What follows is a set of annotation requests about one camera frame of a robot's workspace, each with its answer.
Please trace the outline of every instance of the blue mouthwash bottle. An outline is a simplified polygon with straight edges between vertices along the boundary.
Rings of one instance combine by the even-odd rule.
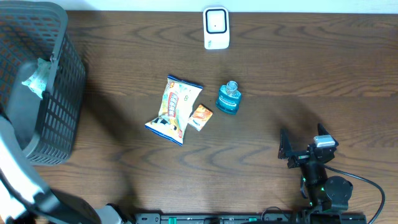
[[[226,85],[220,87],[216,106],[225,113],[236,114],[241,98],[242,93],[238,91],[238,84],[234,81],[229,81]]]

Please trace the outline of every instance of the wooden table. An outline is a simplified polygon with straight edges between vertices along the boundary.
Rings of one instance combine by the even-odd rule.
[[[380,184],[387,202],[377,223],[398,219],[397,16],[231,13],[229,48],[208,51],[201,13],[68,15],[88,83],[72,158],[37,167],[52,187],[96,208],[297,209],[308,200],[300,169],[277,159],[279,129],[303,149],[322,122],[340,142],[329,165]],[[187,127],[182,147],[144,127],[157,116],[170,73],[202,84],[194,108],[214,111],[201,132]],[[243,94],[236,116],[215,106],[229,80]],[[380,193],[347,179],[349,210],[370,220]]]

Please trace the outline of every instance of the white wall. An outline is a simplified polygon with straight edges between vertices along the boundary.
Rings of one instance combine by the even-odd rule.
[[[394,13],[398,0],[44,0],[66,10],[188,11],[221,5],[231,12]]]

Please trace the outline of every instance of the bottle label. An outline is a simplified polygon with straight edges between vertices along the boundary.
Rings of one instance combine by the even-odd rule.
[[[236,106],[236,103],[230,102],[228,100],[225,100],[222,96],[219,97],[220,101],[223,102],[224,104],[228,106]]]

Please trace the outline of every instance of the red logo on snack bag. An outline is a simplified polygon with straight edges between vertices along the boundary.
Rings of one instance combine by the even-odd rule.
[[[177,108],[178,96],[175,93],[170,93],[169,96],[169,110],[167,115],[175,118],[175,109]]]

